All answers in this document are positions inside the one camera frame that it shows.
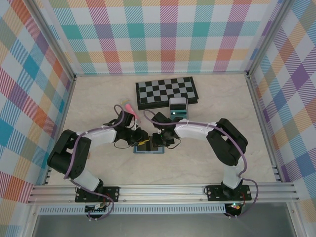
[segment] black mounting base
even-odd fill
[[[76,190],[75,202],[103,202],[103,197],[95,194],[88,193],[83,189]],[[113,199],[114,202],[119,200],[119,187],[106,187],[103,186],[101,194],[107,195]]]
[[[226,190],[222,185],[208,185],[204,192],[208,201],[250,201],[252,199],[248,185],[240,185],[238,191],[229,198],[225,195]]]

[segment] pink object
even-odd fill
[[[121,105],[126,109],[127,112],[134,115],[135,118],[140,122],[139,116],[136,114],[136,112],[133,110],[132,105],[130,104],[130,100],[125,98],[121,101]]]

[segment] marble surface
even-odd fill
[[[64,129],[89,130],[117,117],[114,104],[128,97],[137,110],[135,82],[182,76],[107,76],[78,78]],[[189,120],[216,122],[226,118],[247,138],[248,170],[243,177],[257,182],[275,182],[271,162],[254,111],[244,75],[195,75],[198,104],[189,105]],[[154,109],[168,115],[169,108]],[[149,134],[156,129],[138,111],[141,127]],[[223,165],[208,143],[182,139],[165,154],[134,154],[133,148],[116,149],[113,144],[95,148],[86,166],[105,184],[188,184],[220,183]],[[53,171],[50,185],[68,184]]]

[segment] black and white chessboard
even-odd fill
[[[136,94],[138,110],[168,107],[173,97],[185,97],[189,104],[198,102],[192,77],[137,82]]]

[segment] chessboard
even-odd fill
[[[189,104],[198,102],[198,93],[192,77],[136,83],[138,110],[169,106],[169,99],[185,97]]]

